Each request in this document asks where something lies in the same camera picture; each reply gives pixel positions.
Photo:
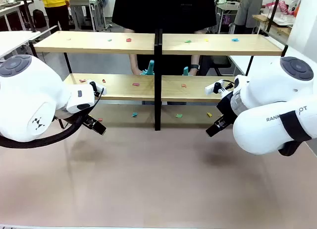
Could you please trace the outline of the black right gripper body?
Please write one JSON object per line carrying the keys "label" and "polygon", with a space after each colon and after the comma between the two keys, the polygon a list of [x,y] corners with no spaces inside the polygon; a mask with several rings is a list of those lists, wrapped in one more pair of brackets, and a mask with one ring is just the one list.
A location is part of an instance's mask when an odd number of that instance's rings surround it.
{"label": "black right gripper body", "polygon": [[233,92],[230,92],[217,104],[218,110],[222,113],[222,117],[218,119],[220,127],[227,127],[233,124],[237,118],[237,115],[234,113],[230,103],[232,96]]}

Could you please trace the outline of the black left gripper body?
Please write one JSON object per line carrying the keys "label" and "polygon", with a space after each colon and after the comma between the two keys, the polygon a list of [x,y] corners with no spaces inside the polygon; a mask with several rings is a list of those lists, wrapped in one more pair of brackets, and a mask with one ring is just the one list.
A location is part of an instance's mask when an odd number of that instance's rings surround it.
{"label": "black left gripper body", "polygon": [[86,127],[93,127],[96,124],[97,120],[95,120],[91,115],[86,115],[82,124]]}

